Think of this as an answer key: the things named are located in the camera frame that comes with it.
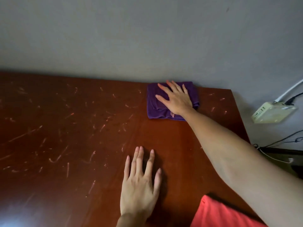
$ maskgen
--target glossy wooden surface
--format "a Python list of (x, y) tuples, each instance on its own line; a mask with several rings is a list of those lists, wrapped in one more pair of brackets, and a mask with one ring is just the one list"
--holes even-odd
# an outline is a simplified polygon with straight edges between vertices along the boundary
[[(0, 226), (115, 226), (125, 159), (140, 145), (164, 175), (149, 226), (189, 226), (208, 193), (255, 216), (186, 122), (147, 118), (146, 83), (0, 74)], [(248, 141), (230, 90), (199, 96), (199, 112)]]

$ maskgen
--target folded purple towel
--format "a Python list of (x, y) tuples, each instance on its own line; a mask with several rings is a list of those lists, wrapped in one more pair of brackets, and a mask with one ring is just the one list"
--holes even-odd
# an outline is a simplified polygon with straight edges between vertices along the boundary
[[(170, 89), (170, 87), (166, 83), (161, 84)], [(194, 84), (192, 82), (177, 82), (177, 84), (179, 86), (182, 86), (182, 84), (185, 85), (189, 94), (189, 98), (192, 102), (192, 106), (193, 108), (195, 108), (195, 110), (197, 110), (200, 104), (198, 98), (198, 91)], [(155, 97), (155, 95), (160, 95), (164, 99), (169, 100), (168, 95), (158, 87), (157, 83), (149, 84), (147, 86), (147, 116), (150, 119), (173, 119), (185, 121), (185, 119), (180, 115), (174, 115), (174, 117), (172, 117), (170, 110), (163, 103), (161, 103)]]

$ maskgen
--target white cable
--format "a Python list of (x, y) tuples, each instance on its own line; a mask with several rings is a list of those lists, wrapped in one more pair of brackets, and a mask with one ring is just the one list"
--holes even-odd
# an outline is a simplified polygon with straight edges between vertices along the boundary
[(293, 158), (288, 158), (289, 159), (289, 162), (285, 162), (285, 161), (282, 161), (282, 160), (278, 160), (278, 159), (274, 159), (274, 158), (272, 158), (271, 156), (269, 156), (269, 155), (267, 155), (267, 154), (265, 154), (267, 157), (270, 157), (271, 159), (273, 159), (273, 160), (276, 160), (276, 161), (279, 161), (279, 162), (283, 162), (283, 163), (288, 163), (288, 164), (290, 164), (290, 163), (292, 163), (293, 161), (294, 161), (294, 159)]
[(294, 86), (292, 86), (290, 89), (288, 89), (286, 92), (284, 92), (281, 96), (279, 96), (275, 102), (279, 102), (288, 92), (290, 92), (291, 90), (293, 90), (295, 87), (297, 87), (299, 84), (301, 84), (303, 82), (303, 80), (300, 80), (298, 83), (296, 83)]

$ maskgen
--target hand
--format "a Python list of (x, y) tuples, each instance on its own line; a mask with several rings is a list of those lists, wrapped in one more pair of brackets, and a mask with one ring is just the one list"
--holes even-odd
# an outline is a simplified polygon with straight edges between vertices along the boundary
[(142, 221), (145, 223), (146, 219), (152, 214), (159, 196), (161, 184), (161, 169), (159, 168), (154, 179), (154, 188), (152, 186), (154, 150), (150, 152), (144, 174), (142, 171), (143, 154), (143, 147), (136, 147), (131, 163), (130, 175), (130, 157), (127, 156), (120, 199), (121, 217), (130, 216), (139, 220), (140, 223)]
[(174, 81), (171, 83), (167, 80), (166, 83), (168, 87), (164, 87), (161, 84), (158, 84), (159, 88), (165, 91), (168, 96), (169, 100), (164, 99), (162, 96), (156, 95), (156, 98), (162, 102), (172, 113), (176, 115), (181, 115), (185, 113), (187, 110), (192, 109), (192, 103), (189, 98), (187, 89), (185, 88), (184, 84), (182, 85), (183, 91), (179, 85), (177, 85)]

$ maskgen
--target person's left hand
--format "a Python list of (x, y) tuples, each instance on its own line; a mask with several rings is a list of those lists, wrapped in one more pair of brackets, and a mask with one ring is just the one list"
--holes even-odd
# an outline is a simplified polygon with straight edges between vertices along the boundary
[(154, 163), (154, 150), (151, 150), (145, 173), (142, 171), (143, 147), (136, 147), (131, 163), (129, 175), (130, 157), (127, 156), (124, 169), (124, 179), (120, 199), (121, 216), (131, 215), (134, 218), (140, 216), (146, 219), (152, 214), (157, 202), (160, 184), (161, 169), (159, 168), (152, 186), (152, 166)]

